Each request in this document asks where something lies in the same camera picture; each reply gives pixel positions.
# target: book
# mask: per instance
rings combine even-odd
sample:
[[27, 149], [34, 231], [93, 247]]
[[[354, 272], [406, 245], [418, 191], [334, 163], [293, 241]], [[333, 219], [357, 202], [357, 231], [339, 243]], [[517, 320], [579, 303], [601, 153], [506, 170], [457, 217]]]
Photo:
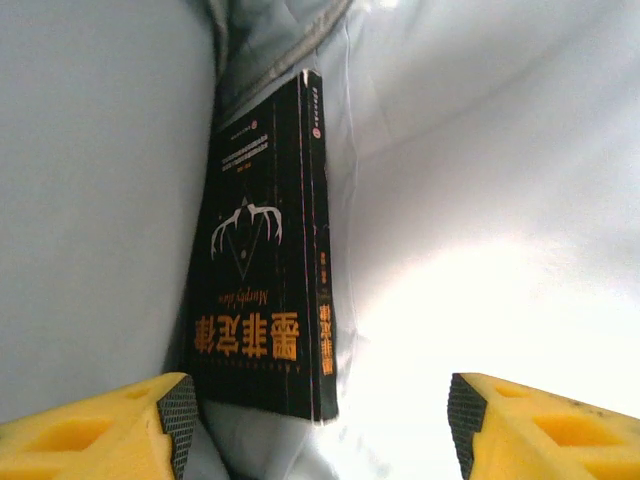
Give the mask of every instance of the book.
[[217, 402], [337, 416], [322, 80], [305, 70], [212, 135], [186, 365]]

